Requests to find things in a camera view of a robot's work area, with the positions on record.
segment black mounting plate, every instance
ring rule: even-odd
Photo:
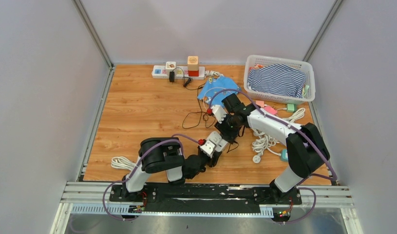
[[[195,184],[170,185],[168,183],[146,183],[136,199],[122,197],[122,185],[112,186],[112,202],[142,202],[142,192],[147,194],[145,211],[187,213],[259,213],[260,204],[295,205],[302,200],[299,190],[293,189],[288,196],[276,203],[268,197],[270,187],[250,187],[239,184]]]

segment red block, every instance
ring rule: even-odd
[[[189,77],[197,77],[197,76],[199,76],[199,71],[190,71],[190,70],[188,70],[188,76]]]

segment white plastic basket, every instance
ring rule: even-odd
[[[300,70],[306,74],[306,83],[305,85],[309,85],[309,89],[307,90],[307,93],[304,98],[296,98],[296,97],[287,97],[287,96],[281,96],[281,95],[275,95],[275,94],[269,94],[269,93],[262,93],[262,92],[257,92],[254,90],[251,90],[248,87],[248,73],[250,67],[254,67],[257,64],[263,65],[263,66],[270,66],[273,64],[286,64],[287,66],[290,66],[292,68],[295,68],[297,70]],[[274,102],[280,102],[280,103],[292,103],[292,104],[302,104],[306,101],[313,101],[315,98],[315,83],[314,83],[314,73],[313,73],[313,67],[310,65],[308,62],[302,62],[302,61],[297,61],[297,60],[291,60],[291,59],[285,59],[285,58],[275,58],[275,57],[268,57],[268,56],[261,56],[261,55],[250,55],[247,58],[246,62],[246,70],[244,71],[244,89],[247,91],[248,95],[257,100],[267,100],[267,101],[274,101]]]

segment pink sticky note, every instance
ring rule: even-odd
[[[277,114],[277,111],[274,110],[274,108],[271,106],[265,106],[264,109],[265,109],[265,111],[269,112],[270,114],[272,114],[274,116]]]
[[[257,100],[256,100],[256,104],[259,105],[259,106],[261,106],[261,108],[264,107],[264,101],[257,101]]]

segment striped shirt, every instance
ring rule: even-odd
[[[247,81],[249,88],[254,91],[302,98],[306,75],[287,65],[274,64],[251,69]]]

